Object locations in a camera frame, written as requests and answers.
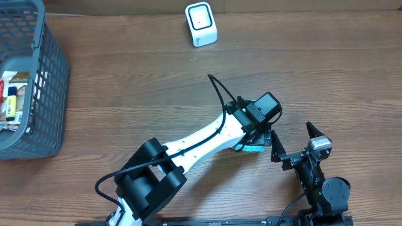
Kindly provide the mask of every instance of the white device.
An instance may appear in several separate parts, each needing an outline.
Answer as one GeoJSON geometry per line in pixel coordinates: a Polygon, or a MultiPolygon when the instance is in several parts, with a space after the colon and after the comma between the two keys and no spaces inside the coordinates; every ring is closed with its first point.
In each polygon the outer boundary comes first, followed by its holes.
{"type": "Polygon", "coordinates": [[[216,42],[218,31],[208,3],[191,4],[187,6],[185,13],[195,47],[216,42]]]}

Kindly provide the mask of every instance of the wooden table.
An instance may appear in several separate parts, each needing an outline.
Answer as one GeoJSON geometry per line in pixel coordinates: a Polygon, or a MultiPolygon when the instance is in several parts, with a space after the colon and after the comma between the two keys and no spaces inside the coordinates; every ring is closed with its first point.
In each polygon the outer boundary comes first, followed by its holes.
{"type": "MultiPolygon", "coordinates": [[[[283,106],[274,129],[289,153],[307,145],[312,121],[334,142],[322,169],[350,181],[356,225],[400,225],[401,11],[215,19],[218,42],[194,48],[184,15],[48,18],[72,67],[65,142],[54,158],[0,163],[0,225],[104,220],[116,206],[96,195],[101,176],[148,139],[180,139],[220,113],[207,73],[247,99],[272,92],[283,106]]],[[[187,178],[159,217],[263,218],[301,193],[270,148],[222,151],[187,178]]],[[[115,195],[116,186],[101,189],[115,195]]]]}

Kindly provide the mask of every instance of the yellow label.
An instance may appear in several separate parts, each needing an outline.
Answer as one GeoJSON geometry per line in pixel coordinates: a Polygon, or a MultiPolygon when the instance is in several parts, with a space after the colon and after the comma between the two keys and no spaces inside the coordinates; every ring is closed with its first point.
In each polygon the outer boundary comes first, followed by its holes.
{"type": "Polygon", "coordinates": [[[15,117],[17,107],[17,96],[12,95],[7,97],[6,117],[15,117]]]}

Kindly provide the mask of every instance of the gray plastic basket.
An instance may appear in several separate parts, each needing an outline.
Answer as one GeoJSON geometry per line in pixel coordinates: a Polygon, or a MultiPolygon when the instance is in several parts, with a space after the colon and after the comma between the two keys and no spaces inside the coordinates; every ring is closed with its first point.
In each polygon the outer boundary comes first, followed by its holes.
{"type": "Polygon", "coordinates": [[[20,126],[0,131],[0,159],[57,154],[70,67],[45,23],[41,0],[0,0],[0,47],[0,77],[4,71],[30,72],[20,126]]]}

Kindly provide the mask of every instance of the black bracket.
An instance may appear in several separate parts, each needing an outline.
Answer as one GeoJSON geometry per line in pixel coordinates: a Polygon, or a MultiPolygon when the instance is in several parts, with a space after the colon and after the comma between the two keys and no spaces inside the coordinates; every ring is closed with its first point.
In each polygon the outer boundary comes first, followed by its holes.
{"type": "Polygon", "coordinates": [[[320,132],[311,122],[306,123],[308,136],[311,138],[316,138],[319,136],[324,136],[322,132],[320,132]]]}
{"type": "MultiPolygon", "coordinates": [[[[166,146],[156,138],[146,141],[123,166],[122,170],[166,156],[166,146]]],[[[114,177],[116,193],[133,211],[134,219],[145,221],[154,217],[187,181],[182,168],[172,161],[159,164],[166,176],[159,181],[149,167],[135,169],[114,177]]]]}
{"type": "Polygon", "coordinates": [[[280,102],[269,92],[258,100],[244,100],[237,97],[237,103],[229,102],[226,106],[228,114],[232,114],[242,125],[246,133],[240,144],[248,146],[271,145],[271,120],[282,111],[280,102]]]}
{"type": "Polygon", "coordinates": [[[272,151],[271,151],[271,161],[274,163],[279,163],[286,156],[286,151],[283,148],[281,141],[275,131],[272,131],[272,151]]]}

